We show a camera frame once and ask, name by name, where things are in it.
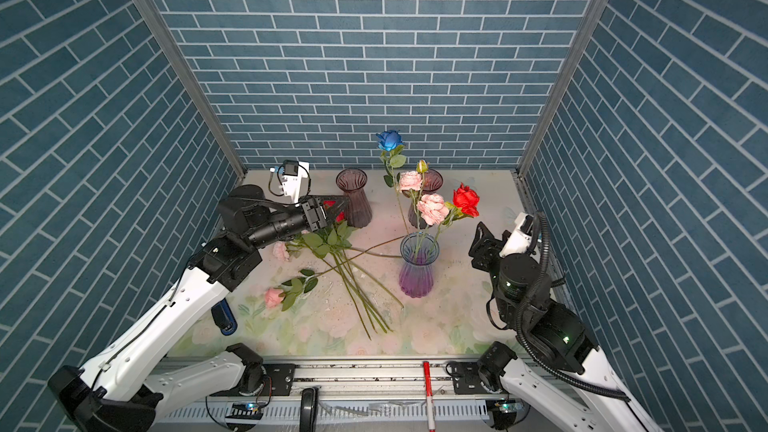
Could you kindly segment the red rose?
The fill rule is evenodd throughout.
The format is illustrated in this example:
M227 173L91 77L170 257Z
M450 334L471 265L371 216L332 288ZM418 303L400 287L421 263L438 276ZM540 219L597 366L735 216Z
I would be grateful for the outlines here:
M461 183L453 192L453 200L444 203L446 213L437 225L435 240L438 241L443 230L451 227L454 222L467 218L477 218L480 215L479 202L478 193L470 186Z

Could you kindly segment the pink carnation spray stem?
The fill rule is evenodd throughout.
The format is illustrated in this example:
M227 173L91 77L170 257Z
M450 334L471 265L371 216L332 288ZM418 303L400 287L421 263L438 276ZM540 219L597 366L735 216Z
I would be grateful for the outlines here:
M433 235L421 232L421 222L424 222L427 227L439 227L449 215L445 199L439 194L426 192L428 172L427 162L421 159L414 171L403 172L399 176L397 184L397 190L411 201L411 207L416 215L418 233L414 250L408 254L408 258L419 265L424 264L431 255L436 254L439 235L439 232Z

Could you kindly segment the purple blue gradient vase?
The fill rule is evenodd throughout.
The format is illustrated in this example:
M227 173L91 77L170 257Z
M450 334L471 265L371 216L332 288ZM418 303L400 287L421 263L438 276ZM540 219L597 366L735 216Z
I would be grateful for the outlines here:
M404 261L398 278L401 291L411 298L427 296L434 286L438 242L426 232L414 232L401 241L400 254Z

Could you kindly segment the blue rose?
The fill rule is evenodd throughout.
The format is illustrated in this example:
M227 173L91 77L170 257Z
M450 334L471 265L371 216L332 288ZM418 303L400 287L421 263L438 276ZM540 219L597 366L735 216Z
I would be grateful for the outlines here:
M405 232L408 232L408 224L400 203L398 184L399 170L405 165L407 159L403 155L405 145L400 133L396 130L386 130L376 134L377 145L380 150L380 161L382 162L385 175L383 176L385 184L395 193L395 202L401 216Z

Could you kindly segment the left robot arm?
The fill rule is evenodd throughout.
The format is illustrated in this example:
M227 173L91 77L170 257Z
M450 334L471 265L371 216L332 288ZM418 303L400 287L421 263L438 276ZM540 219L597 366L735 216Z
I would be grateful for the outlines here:
M85 364L63 366L48 387L81 431L147 431L197 400L266 387L263 359L237 343L217 356L157 374L154 369L203 315L235 291L261 263L261 249L335 224L344 195L306 195L292 204L269 200L256 185L235 188L217 211L223 230L193 254L177 282L126 332Z

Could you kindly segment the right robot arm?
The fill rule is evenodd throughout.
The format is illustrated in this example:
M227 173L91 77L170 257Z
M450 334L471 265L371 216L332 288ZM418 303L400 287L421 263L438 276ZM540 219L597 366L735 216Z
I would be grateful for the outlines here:
M618 377L594 333L552 298L550 227L543 213L522 213L495 237L479 223L468 255L489 274L485 311L500 331L512 331L534 361L493 342L475 362L445 366L457 395L491 394L487 423L508 430L531 409L563 431L657 431L659 425Z

